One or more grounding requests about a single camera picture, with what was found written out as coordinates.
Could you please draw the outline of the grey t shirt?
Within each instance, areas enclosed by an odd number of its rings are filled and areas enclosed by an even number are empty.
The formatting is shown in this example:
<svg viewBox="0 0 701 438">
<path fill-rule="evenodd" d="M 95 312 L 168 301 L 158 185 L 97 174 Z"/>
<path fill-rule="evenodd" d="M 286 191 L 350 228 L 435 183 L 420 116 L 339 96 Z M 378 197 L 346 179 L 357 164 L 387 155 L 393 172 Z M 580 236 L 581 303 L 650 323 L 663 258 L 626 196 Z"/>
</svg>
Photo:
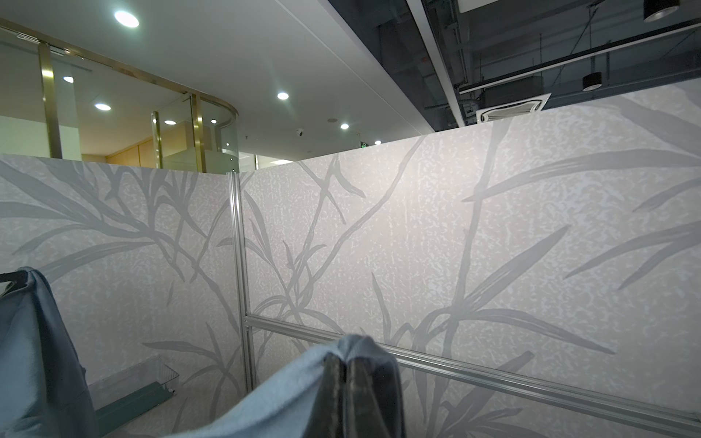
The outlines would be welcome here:
<svg viewBox="0 0 701 438">
<path fill-rule="evenodd" d="M 85 370 L 47 279 L 33 268 L 1 277 L 1 434 L 5 437 L 96 437 L 98 419 Z M 405 436 L 401 372 L 372 338 L 348 335 L 312 348 L 195 437 L 303 437 L 327 355 L 347 368 L 364 360 L 389 437 Z"/>
</svg>

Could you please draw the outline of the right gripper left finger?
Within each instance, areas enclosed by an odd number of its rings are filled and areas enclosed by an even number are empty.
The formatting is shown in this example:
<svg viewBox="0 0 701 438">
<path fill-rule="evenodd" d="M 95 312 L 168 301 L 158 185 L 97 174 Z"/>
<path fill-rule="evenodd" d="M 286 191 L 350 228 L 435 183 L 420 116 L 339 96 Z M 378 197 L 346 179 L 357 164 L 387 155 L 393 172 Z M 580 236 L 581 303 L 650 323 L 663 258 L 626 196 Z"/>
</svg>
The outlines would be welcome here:
<svg viewBox="0 0 701 438">
<path fill-rule="evenodd" d="M 321 385 L 314 400 L 304 438 L 342 438 L 344 436 L 344 391 L 346 365 L 329 354 L 324 359 Z"/>
</svg>

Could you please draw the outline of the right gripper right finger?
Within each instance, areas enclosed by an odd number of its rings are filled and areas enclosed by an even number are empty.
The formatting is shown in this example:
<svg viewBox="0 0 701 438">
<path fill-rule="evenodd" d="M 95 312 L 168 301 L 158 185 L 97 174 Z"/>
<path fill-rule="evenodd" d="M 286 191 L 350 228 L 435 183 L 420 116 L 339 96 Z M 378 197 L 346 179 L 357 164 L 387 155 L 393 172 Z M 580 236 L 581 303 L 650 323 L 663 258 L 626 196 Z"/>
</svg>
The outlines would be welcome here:
<svg viewBox="0 0 701 438">
<path fill-rule="evenodd" d="M 347 368 L 347 436 L 390 436 L 372 388 L 372 377 L 364 360 L 353 360 Z"/>
</svg>

